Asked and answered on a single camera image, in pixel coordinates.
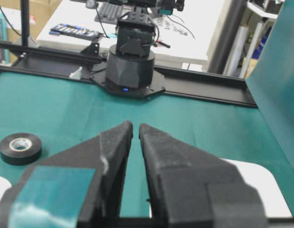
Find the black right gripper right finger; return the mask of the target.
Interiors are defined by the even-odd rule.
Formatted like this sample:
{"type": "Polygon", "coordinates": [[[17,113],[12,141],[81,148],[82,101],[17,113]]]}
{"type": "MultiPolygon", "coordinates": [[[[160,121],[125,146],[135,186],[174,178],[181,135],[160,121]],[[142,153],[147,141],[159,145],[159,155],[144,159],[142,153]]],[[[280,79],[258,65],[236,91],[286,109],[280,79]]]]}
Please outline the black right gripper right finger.
{"type": "Polygon", "coordinates": [[[139,127],[151,207],[170,228],[266,228],[237,167],[148,124],[139,127]]]}

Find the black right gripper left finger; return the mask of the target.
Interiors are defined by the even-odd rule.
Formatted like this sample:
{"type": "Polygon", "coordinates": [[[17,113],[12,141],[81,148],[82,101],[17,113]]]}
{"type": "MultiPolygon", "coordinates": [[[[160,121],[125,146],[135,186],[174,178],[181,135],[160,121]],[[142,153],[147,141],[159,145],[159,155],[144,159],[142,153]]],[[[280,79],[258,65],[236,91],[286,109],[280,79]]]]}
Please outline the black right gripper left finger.
{"type": "Polygon", "coordinates": [[[117,216],[133,125],[29,165],[0,200],[0,228],[90,228],[117,216]]]}

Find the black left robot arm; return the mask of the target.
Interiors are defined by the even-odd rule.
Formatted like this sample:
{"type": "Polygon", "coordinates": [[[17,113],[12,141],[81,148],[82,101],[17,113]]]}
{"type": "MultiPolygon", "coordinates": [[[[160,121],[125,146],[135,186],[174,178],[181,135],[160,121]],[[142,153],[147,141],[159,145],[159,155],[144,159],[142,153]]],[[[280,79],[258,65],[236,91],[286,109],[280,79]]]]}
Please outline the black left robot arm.
{"type": "Polygon", "coordinates": [[[155,53],[150,48],[157,43],[159,28],[148,14],[156,8],[171,15],[174,9],[183,11],[182,0],[111,0],[111,4],[129,5],[131,11],[117,20],[117,43],[109,49],[106,68],[95,71],[90,80],[119,96],[144,98],[165,89],[165,77],[155,71],[155,53]]]}

